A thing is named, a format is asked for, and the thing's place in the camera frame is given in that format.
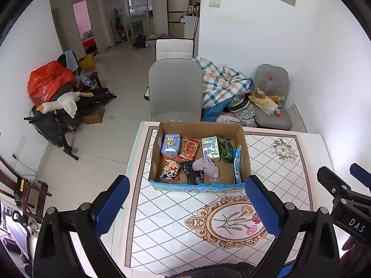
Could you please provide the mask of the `person's right hand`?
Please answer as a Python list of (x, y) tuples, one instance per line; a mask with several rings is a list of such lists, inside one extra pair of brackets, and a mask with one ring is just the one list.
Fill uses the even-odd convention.
[(370, 244), (364, 244), (349, 236), (342, 247), (342, 277), (370, 277)]

